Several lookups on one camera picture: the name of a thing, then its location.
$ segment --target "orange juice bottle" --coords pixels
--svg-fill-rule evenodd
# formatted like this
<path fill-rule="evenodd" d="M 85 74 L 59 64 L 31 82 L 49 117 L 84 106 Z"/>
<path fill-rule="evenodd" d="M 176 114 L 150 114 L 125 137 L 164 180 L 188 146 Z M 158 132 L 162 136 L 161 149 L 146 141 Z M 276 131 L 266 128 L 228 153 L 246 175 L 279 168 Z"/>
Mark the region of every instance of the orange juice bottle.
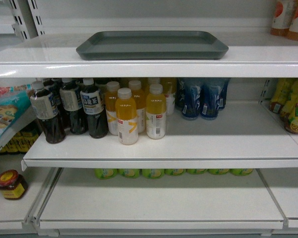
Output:
<path fill-rule="evenodd" d="M 118 135 L 117 116 L 115 104 L 118 99 L 117 91 L 120 88 L 119 82 L 111 81 L 106 84 L 107 92 L 105 93 L 106 115 L 109 132 Z"/>
<path fill-rule="evenodd" d="M 132 145 L 138 140 L 138 116 L 136 102 L 132 98 L 130 88 L 118 90 L 115 104 L 119 141 L 124 145 Z"/>
<path fill-rule="evenodd" d="M 166 131 L 166 100 L 161 84 L 150 85 L 146 105 L 147 135 L 152 139 L 163 138 Z"/>
<path fill-rule="evenodd" d="M 148 78 L 147 86 L 146 86 L 146 89 L 145 89 L 146 98 L 147 98 L 147 96 L 150 92 L 150 85 L 152 85 L 153 83 L 160 83 L 160 78 Z"/>
<path fill-rule="evenodd" d="M 166 114 L 167 116 L 169 116 L 172 115 L 174 112 L 175 92 L 177 91 L 177 80 L 176 78 L 162 78 L 161 84 L 163 87 L 163 94 L 166 99 Z"/>
<path fill-rule="evenodd" d="M 138 133 L 145 130 L 146 127 L 146 98 L 145 93 L 141 89 L 141 82 L 139 80 L 129 81 L 129 88 L 131 89 L 133 98 L 136 102 L 138 115 Z"/>

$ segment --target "snack package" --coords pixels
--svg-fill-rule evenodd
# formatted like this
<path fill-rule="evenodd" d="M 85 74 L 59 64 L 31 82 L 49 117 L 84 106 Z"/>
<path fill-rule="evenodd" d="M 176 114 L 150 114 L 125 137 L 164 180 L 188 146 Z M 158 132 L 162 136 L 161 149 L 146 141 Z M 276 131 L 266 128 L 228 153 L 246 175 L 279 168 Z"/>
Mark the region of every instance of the snack package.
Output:
<path fill-rule="evenodd" d="M 10 92 L 0 96 L 0 137 L 30 105 L 25 91 Z"/>

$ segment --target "beverage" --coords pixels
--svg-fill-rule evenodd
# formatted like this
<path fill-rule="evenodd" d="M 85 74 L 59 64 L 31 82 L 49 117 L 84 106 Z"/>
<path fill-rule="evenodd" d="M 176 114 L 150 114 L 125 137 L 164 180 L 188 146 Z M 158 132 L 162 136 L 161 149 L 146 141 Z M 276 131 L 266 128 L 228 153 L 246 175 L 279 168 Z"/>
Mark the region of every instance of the beverage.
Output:
<path fill-rule="evenodd" d="M 177 90 L 176 78 L 162 78 L 161 84 L 163 87 L 163 94 L 166 99 L 166 115 L 170 116 L 174 112 L 175 106 L 175 93 Z"/>
<path fill-rule="evenodd" d="M 109 132 L 118 135 L 118 124 L 115 104 L 118 99 L 117 91 L 120 88 L 119 82 L 111 81 L 106 84 L 107 92 L 105 93 L 105 106 L 107 115 L 107 124 Z"/>
<path fill-rule="evenodd" d="M 65 132 L 53 93 L 44 88 L 42 81 L 32 83 L 34 94 L 30 101 L 41 124 L 46 141 L 51 144 L 64 140 Z"/>
<path fill-rule="evenodd" d="M 70 127 L 70 116 L 68 115 L 67 111 L 65 111 L 63 107 L 61 96 L 60 96 L 60 88 L 58 84 L 50 78 L 43 78 L 42 82 L 45 89 L 53 93 L 54 102 L 56 103 L 58 110 L 60 112 L 63 128 Z"/>
<path fill-rule="evenodd" d="M 86 115 L 80 97 L 80 88 L 73 78 L 63 78 L 60 95 L 64 109 L 70 116 L 70 131 L 73 134 L 83 134 L 88 130 Z"/>
<path fill-rule="evenodd" d="M 166 131 L 166 100 L 161 84 L 150 85 L 146 105 L 147 135 L 152 139 L 161 139 Z"/>
<path fill-rule="evenodd" d="M 89 135 L 95 139 L 104 137 L 108 132 L 106 110 L 100 89 L 92 78 L 84 78 L 84 89 L 80 92 L 84 112 L 87 115 Z"/>
<path fill-rule="evenodd" d="M 118 99 L 115 108 L 119 141 L 124 145 L 132 145 L 138 140 L 138 115 L 136 102 L 132 98 L 130 88 L 121 88 L 118 90 Z"/>
<path fill-rule="evenodd" d="M 139 80 L 129 81 L 128 86 L 131 89 L 132 96 L 136 102 L 137 115 L 138 115 L 138 133 L 141 133 L 145 130 L 145 127 L 146 127 L 145 93 L 141 89 L 141 82 Z"/>

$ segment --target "yellow label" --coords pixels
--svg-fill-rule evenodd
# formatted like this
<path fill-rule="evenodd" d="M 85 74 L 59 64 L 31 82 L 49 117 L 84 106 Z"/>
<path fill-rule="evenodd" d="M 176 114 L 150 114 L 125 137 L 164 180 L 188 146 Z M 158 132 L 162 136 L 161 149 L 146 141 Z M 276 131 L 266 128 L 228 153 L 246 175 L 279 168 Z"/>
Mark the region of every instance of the yellow label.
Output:
<path fill-rule="evenodd" d="M 4 198 L 19 198 L 24 193 L 22 184 L 19 184 L 14 190 L 1 190 Z"/>
<path fill-rule="evenodd" d="M 12 172 L 6 172 L 0 177 L 0 180 L 3 182 L 6 182 L 6 181 L 10 180 L 12 177 L 13 177 Z"/>

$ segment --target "sauce jar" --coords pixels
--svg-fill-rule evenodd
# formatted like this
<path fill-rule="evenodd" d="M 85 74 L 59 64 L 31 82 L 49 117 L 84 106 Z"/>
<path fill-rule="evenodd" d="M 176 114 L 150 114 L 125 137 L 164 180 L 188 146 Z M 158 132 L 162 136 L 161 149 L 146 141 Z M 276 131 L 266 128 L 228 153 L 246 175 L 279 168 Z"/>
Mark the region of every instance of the sauce jar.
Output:
<path fill-rule="evenodd" d="M 0 174 L 0 192 L 5 199 L 20 199 L 28 189 L 28 184 L 16 170 L 8 170 Z"/>

